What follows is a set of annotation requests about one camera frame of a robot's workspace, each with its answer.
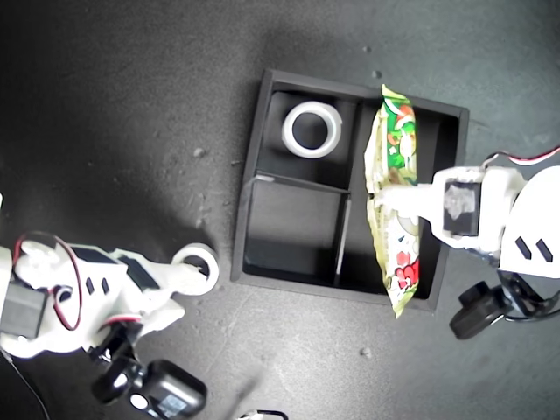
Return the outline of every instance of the cable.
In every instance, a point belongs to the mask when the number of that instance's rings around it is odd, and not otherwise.
[[[283,420],[290,420],[288,416],[286,416],[282,411],[274,411],[270,409],[256,409],[254,411],[250,411],[249,413],[246,413],[243,416],[239,417],[237,420],[249,420],[256,414],[262,414],[265,416],[276,416],[281,417]]]
[[[560,309],[556,309],[553,312],[545,313],[544,315],[539,315],[531,318],[505,316],[504,319],[508,322],[538,322],[557,317],[558,315],[560,315]]]
[[[80,271],[78,270],[78,263],[76,261],[78,257],[76,256],[76,254],[74,253],[74,251],[72,250],[70,245],[68,245],[66,242],[62,241],[58,236],[56,236],[54,234],[47,234],[45,232],[30,232],[28,234],[22,234],[16,241],[16,246],[14,248],[13,262],[12,262],[13,267],[16,267],[16,263],[18,262],[19,257],[21,256],[22,243],[24,242],[24,240],[27,237],[29,237],[31,235],[43,236],[43,237],[48,237],[48,238],[54,239],[66,251],[68,257],[70,258],[70,262],[73,265],[74,273],[76,274],[76,283],[78,284],[79,306],[78,306],[78,318],[76,319],[76,323],[74,325],[70,325],[70,323],[68,322],[64,313],[60,309],[60,302],[58,301],[56,296],[54,297],[54,311],[56,313],[56,316],[59,318],[60,323],[68,331],[76,331],[76,329],[78,329],[78,326],[80,326],[81,309],[82,309],[82,306],[83,306],[83,292],[82,292],[82,289],[81,289]]]
[[[481,166],[482,166],[482,169],[486,169],[488,167],[488,165],[490,165],[499,156],[505,156],[506,158],[508,158],[514,164],[517,164],[517,165],[531,166],[531,165],[536,165],[536,164],[540,164],[541,162],[544,162],[546,159],[556,155],[559,151],[560,151],[560,144],[558,146],[556,146],[555,148],[550,149],[549,151],[545,151],[544,153],[541,153],[540,155],[536,155],[536,156],[533,156],[533,157],[519,157],[519,156],[516,156],[516,155],[512,155],[511,153],[509,153],[507,151],[499,150],[499,151],[496,151],[495,153],[492,153],[491,155],[488,155],[488,157],[484,160],[484,162],[482,162]]]
[[[256,411],[258,414],[264,414],[266,416],[277,416],[277,417],[281,417],[283,420],[290,420],[288,418],[288,416],[286,416],[283,412],[281,411],[272,411],[272,410],[268,410],[268,409],[258,409]]]
[[[140,315],[136,315],[134,313],[124,313],[107,318],[107,320],[101,325],[101,328],[112,326],[117,322],[140,322],[141,320],[142,317]]]
[[[45,403],[43,402],[43,400],[41,399],[39,394],[37,394],[37,391],[35,391],[35,389],[32,387],[32,385],[25,379],[24,375],[19,371],[18,367],[15,365],[11,356],[9,354],[7,354],[4,350],[2,350],[2,354],[3,354],[3,357],[8,361],[8,363],[16,371],[17,376],[19,376],[19,378],[24,382],[25,386],[35,396],[35,399],[37,400],[38,404],[41,406],[41,410],[43,411],[43,416],[45,417],[45,420],[51,420],[51,417],[49,416],[49,412],[46,410]]]

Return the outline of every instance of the snack bag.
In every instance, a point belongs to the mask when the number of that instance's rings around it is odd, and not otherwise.
[[[367,221],[383,284],[399,318],[418,286],[418,218],[403,218],[395,210],[374,203],[375,195],[386,185],[416,185],[416,120],[405,96],[385,85],[381,94],[383,104],[375,115],[364,153]]]

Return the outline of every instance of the round white piece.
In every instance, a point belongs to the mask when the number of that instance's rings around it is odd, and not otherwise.
[[[208,293],[218,282],[218,276],[220,275],[220,266],[218,265],[218,256],[213,249],[205,245],[204,243],[191,243],[182,249],[180,249],[177,254],[171,260],[171,264],[183,264],[185,259],[189,256],[197,256],[204,260],[208,265],[208,276],[199,273],[198,268],[194,268],[190,264],[187,266],[192,267],[194,270],[193,276],[188,282],[183,282],[182,284],[175,284],[177,286],[176,291],[182,295],[187,296],[201,296]]]
[[[130,396],[130,403],[133,407],[139,410],[146,410],[148,408],[148,400],[143,395],[140,394],[132,394]]]
[[[325,142],[317,149],[307,149],[294,137],[294,122],[302,114],[319,116],[326,124]],[[289,151],[301,158],[322,158],[331,153],[339,143],[341,128],[342,118],[340,118],[339,111],[326,103],[308,101],[297,105],[286,116],[282,126],[282,141]]]

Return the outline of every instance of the chip bag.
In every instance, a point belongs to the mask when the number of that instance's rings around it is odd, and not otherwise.
[[[383,104],[375,114],[364,153],[367,221],[374,238],[377,262],[395,317],[418,287],[418,218],[403,218],[395,210],[375,205],[375,195],[391,184],[417,183],[416,120],[410,101],[385,85]]]

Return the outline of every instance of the white robot part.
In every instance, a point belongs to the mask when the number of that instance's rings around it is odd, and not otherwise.
[[[185,309],[171,300],[173,293],[207,293],[219,275],[215,253],[201,244],[181,249],[172,264],[150,262],[143,255],[121,249],[109,254],[87,245],[70,247],[80,273],[81,305],[74,266],[66,251],[59,245],[53,249],[34,241],[22,242],[25,255],[17,260],[17,276],[34,289],[50,292],[37,338],[0,333],[0,347],[7,353],[31,358],[44,351],[70,353],[81,347],[88,350],[102,343],[109,330],[104,326],[119,321],[141,323],[140,336],[163,330],[185,314]],[[7,250],[4,255],[4,249],[0,248],[0,298],[11,277],[11,254]],[[208,276],[200,272],[200,267],[184,263],[189,256],[197,256],[206,264]],[[74,331],[60,322],[55,299],[70,325],[80,314]]]
[[[522,189],[501,240],[500,270],[560,278],[560,166],[537,173]]]
[[[457,187],[477,184],[479,198],[474,190]],[[437,172],[432,184],[387,185],[374,197],[374,203],[392,207],[403,217],[426,219],[434,236],[452,248],[473,249],[500,258],[501,237],[515,199],[526,184],[514,168],[455,167]],[[476,234],[456,234],[446,229],[446,212],[453,219],[461,214],[478,217]]]

